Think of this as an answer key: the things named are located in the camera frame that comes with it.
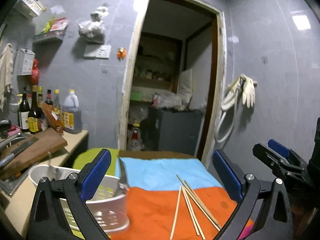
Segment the silver bolt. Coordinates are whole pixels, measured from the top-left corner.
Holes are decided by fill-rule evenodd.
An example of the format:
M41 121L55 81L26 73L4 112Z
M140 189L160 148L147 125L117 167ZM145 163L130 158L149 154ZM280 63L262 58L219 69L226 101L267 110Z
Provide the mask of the silver bolt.
M46 180L47 180L47 177L42 177L42 178L40 179L40 182L41 182L41 183L44 183L44 182L46 182Z
M282 184L282 179L276 178L276 183Z
M71 173L71 174L69 175L69 179L75 179L77 176L78 176L78 174L76 174L76 173Z
M248 180L254 180L254 176L252 174L247 174L246 177Z

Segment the wooden cutting board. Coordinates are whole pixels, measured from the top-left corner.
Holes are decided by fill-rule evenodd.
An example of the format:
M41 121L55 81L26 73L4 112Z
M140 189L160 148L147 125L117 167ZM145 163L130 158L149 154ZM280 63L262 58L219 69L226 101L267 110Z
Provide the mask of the wooden cutting board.
M31 164L39 162L48 156L48 152L54 153L68 145L67 141L61 135L54 129L49 128L5 149L1 153L0 160L10 155L12 150L30 140L32 137L37 137L39 140L17 155L17 157L15 157L7 166L0 170L1 180L6 180L10 176L29 167Z

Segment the green tablecloth section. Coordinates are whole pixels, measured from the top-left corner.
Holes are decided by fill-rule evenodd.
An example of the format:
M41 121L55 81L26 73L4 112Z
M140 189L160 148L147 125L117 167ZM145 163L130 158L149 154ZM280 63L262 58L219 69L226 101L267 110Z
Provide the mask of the green tablecloth section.
M111 165L106 173L106 175L114 176L116 172L116 160L118 158L119 149L111 148L93 148L84 153L81 153L74 161L72 168L81 170L87 163L93 161L93 159L98 155L102 149L108 149L111 153ZM72 230L73 234L84 239L80 231Z

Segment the table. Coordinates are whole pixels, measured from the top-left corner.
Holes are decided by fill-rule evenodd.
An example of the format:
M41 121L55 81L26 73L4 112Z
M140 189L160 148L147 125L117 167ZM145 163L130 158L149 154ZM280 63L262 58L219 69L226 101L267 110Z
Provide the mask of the table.
M87 135L87 130L82 130L78 134L64 132L63 137L67 140L68 145L52 154L51 165L61 166L65 163ZM41 162L41 164L48 163L48 160ZM12 197L5 195L5 193L1 195L1 203L5 214L23 237L26 237L28 231L28 221L35 192L35 185L27 177Z

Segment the kitchen knife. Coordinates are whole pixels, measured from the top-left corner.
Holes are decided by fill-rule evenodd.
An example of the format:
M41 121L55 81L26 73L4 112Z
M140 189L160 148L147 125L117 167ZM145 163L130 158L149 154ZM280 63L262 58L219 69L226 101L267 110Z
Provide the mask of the kitchen knife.
M8 155L7 157L5 157L3 160L0 161L0 170L3 169L10 161L12 161L14 157L16 157L18 154L23 152L29 146L33 145L38 140L39 138L32 137L30 140L22 143L18 148L14 149L10 155Z

